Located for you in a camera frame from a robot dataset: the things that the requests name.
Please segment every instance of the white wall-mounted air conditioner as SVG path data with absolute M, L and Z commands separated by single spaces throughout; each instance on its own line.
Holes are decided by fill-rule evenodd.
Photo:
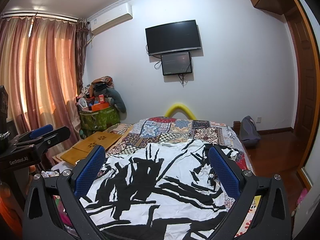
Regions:
M 92 34 L 97 35 L 132 18 L 132 6 L 124 3 L 93 19 L 91 21 Z

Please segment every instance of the curtain rod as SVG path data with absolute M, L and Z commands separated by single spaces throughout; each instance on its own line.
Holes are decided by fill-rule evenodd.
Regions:
M 36 11 L 8 11 L 1 15 L 1 18 L 9 18 L 14 16 L 40 16 L 40 17 L 51 17 L 56 18 L 60 20 L 66 20 L 70 22 L 77 22 L 78 18 L 75 17 L 69 17 L 65 15 L 58 15 L 58 14 L 51 14 L 51 13 L 41 13 Z

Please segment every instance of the pile of clothes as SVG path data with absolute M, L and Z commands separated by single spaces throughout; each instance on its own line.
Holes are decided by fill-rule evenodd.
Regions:
M 90 86 L 82 89 L 78 96 L 79 106 L 91 107 L 101 102 L 108 102 L 121 113 L 126 112 L 124 102 L 120 94 L 114 89 L 112 77 L 105 76 L 94 80 Z

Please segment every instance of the screw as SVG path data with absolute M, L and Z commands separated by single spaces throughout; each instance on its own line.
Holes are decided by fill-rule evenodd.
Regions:
M 281 177 L 280 177 L 279 174 L 275 174 L 274 177 L 275 177 L 276 180 L 281 180 Z
M 252 176 L 252 171 L 249 171 L 249 170 L 244 170 L 243 171 L 243 174 L 247 177 L 251 177 Z
M 63 172 L 62 172 L 62 175 L 63 176 L 69 176 L 71 174 L 71 170 L 64 170 Z
M 33 176 L 33 178 L 34 178 L 34 179 L 40 179 L 40 176 L 41 176 L 41 175 L 40 175 L 39 173 L 37 173 L 36 175 Z

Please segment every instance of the wooden floor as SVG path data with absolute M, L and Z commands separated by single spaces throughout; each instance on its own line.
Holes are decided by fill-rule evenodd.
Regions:
M 247 149 L 257 176 L 271 177 L 279 174 L 284 182 L 290 212 L 296 208 L 303 190 L 297 167 L 305 146 L 292 132 L 262 135 L 255 149 Z

